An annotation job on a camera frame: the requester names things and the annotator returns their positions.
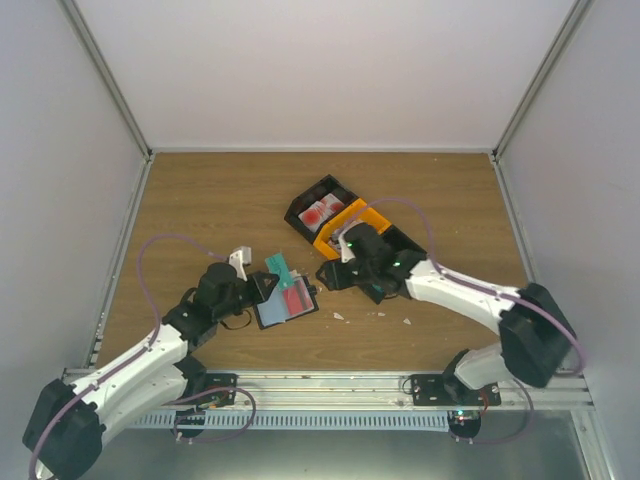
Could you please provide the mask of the teal credit card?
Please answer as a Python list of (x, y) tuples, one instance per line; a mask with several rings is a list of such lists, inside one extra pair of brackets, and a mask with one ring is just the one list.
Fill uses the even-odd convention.
[(279, 291), (285, 291), (294, 285), (293, 276), (289, 267), (281, 253), (274, 254), (265, 259), (266, 266), (270, 273), (279, 277), (277, 288)]

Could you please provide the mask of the black card holder wallet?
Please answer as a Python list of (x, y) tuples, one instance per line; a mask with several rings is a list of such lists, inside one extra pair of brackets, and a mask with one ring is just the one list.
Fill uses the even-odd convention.
[(317, 288), (307, 276), (298, 276), (294, 284), (283, 291), (276, 288), (269, 299), (254, 307), (254, 315), (261, 330), (285, 324), (319, 310)]

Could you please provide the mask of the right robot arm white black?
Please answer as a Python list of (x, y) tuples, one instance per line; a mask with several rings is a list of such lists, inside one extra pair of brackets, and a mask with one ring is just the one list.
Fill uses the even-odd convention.
[(358, 287), (376, 303), (394, 296), (432, 303), (497, 335), (488, 347), (460, 351), (444, 369), (443, 393), (453, 404), (469, 404), (480, 389), (510, 379), (544, 388), (575, 346), (559, 305), (537, 283), (495, 286), (452, 271), (397, 229), (380, 234), (357, 223), (337, 240), (338, 258), (316, 272), (328, 290)]

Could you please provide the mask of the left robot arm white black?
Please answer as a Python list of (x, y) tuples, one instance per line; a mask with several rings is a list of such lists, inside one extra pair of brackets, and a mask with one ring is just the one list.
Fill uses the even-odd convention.
[(72, 383), (49, 382), (22, 437), (31, 452), (28, 478), (78, 479), (129, 423), (165, 404), (201, 400), (205, 369), (193, 352), (225, 319), (266, 302), (278, 280), (246, 273), (242, 263), (213, 263), (128, 351)]

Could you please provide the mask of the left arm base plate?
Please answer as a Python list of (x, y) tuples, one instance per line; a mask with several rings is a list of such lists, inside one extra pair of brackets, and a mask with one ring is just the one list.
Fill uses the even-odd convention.
[(206, 373), (198, 383), (189, 384), (177, 406), (192, 406), (196, 410), (222, 408), (235, 403), (238, 375), (235, 373)]

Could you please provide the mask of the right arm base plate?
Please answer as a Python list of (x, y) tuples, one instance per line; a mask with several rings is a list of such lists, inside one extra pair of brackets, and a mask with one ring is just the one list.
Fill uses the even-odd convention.
[(442, 374), (412, 374), (408, 388), (415, 406), (500, 406), (500, 390), (496, 383), (471, 390), (455, 380), (445, 382)]

